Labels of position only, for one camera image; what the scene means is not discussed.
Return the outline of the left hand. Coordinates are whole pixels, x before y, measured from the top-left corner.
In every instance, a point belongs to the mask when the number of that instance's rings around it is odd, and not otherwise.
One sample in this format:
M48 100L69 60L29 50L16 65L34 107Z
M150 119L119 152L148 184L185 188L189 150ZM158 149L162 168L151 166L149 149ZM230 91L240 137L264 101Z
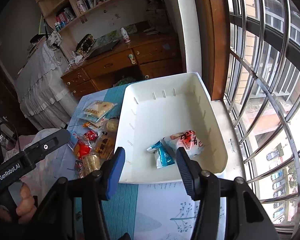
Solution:
M16 183L18 186L21 185L19 191L20 202L16 207L15 212L18 215L18 223L26 224L33 217L37 208L34 204L34 198L31 194L30 188L26 183ZM7 208L0 205L0 219L4 222L10 223L12 222L12 217Z

